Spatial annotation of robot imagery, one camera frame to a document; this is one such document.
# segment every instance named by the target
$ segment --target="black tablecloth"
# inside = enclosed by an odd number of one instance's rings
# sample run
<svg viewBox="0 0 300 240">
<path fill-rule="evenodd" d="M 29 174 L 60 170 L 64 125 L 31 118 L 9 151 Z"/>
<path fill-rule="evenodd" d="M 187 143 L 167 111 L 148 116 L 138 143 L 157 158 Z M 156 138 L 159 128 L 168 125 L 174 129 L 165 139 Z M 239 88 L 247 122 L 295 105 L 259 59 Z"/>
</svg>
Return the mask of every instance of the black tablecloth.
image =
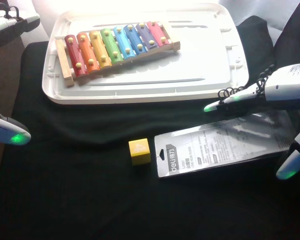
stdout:
<svg viewBox="0 0 300 240">
<path fill-rule="evenodd" d="M 277 49 L 258 17 L 238 31 L 252 83 Z M 275 158 L 170 179 L 154 158 L 131 167 L 128 141 L 148 138 L 153 150 L 155 135 L 221 120 L 202 113 L 213 99 L 58 105 L 42 91 L 46 49 L 22 56 L 12 117 L 32 140 L 5 147 L 0 239 L 300 239 L 300 174 L 278 181 Z"/>
</svg>

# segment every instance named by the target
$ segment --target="xylophone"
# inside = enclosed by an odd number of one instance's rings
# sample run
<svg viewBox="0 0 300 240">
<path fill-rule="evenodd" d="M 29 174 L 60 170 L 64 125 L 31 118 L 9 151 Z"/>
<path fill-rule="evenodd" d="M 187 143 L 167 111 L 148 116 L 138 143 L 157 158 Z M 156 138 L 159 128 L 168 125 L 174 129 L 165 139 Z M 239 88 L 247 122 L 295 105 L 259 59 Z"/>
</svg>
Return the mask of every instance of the xylophone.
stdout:
<svg viewBox="0 0 300 240">
<path fill-rule="evenodd" d="M 55 45 L 65 85 L 74 85 L 74 78 L 86 76 L 116 65 L 136 61 L 167 50 L 180 49 L 168 22 L 140 22 L 113 29 L 81 32 L 56 39 Z"/>
</svg>

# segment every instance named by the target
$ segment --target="yellow knob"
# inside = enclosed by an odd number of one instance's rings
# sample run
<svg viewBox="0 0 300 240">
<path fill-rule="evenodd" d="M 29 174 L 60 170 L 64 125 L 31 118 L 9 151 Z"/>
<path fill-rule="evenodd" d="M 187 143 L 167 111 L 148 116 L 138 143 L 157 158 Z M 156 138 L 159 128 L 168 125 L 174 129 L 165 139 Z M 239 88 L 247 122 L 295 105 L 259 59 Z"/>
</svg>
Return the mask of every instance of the yellow knob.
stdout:
<svg viewBox="0 0 300 240">
<path fill-rule="evenodd" d="M 102 61 L 102 62 L 105 62 L 106 59 L 107 59 L 107 57 L 106 57 L 105 55 L 102 55 L 102 56 L 101 56 L 101 61 Z"/>
</svg>

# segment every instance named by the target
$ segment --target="white backdrop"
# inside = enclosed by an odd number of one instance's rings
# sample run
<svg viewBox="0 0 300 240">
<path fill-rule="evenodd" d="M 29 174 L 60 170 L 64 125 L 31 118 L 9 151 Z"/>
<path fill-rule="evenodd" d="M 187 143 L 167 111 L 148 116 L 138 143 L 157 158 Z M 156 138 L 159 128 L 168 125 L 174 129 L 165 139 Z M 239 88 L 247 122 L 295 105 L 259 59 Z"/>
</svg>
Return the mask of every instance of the white backdrop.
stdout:
<svg viewBox="0 0 300 240">
<path fill-rule="evenodd" d="M 22 34 L 24 46 L 33 42 L 48 41 L 55 21 L 60 14 L 69 10 L 93 10 L 96 12 L 123 10 L 140 6 L 140 0 L 8 0 L 11 6 L 20 10 L 37 12 L 41 24 L 35 30 Z M 167 9 L 176 5 L 176 0 L 152 0 L 153 9 Z M 275 43 L 300 0 L 188 0 L 187 4 L 214 2 L 225 6 L 236 25 L 250 16 L 256 15 L 268 23 L 268 29 Z"/>
</svg>

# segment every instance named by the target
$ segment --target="yellow cube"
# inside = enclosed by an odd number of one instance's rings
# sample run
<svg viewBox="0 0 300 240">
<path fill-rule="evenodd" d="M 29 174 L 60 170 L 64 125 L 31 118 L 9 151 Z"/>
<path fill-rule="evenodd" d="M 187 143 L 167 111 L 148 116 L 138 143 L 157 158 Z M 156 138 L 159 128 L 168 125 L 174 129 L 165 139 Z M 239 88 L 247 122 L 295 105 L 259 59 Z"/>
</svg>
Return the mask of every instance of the yellow cube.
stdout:
<svg viewBox="0 0 300 240">
<path fill-rule="evenodd" d="M 133 166 L 151 162 L 148 139 L 130 141 L 129 148 Z"/>
</svg>

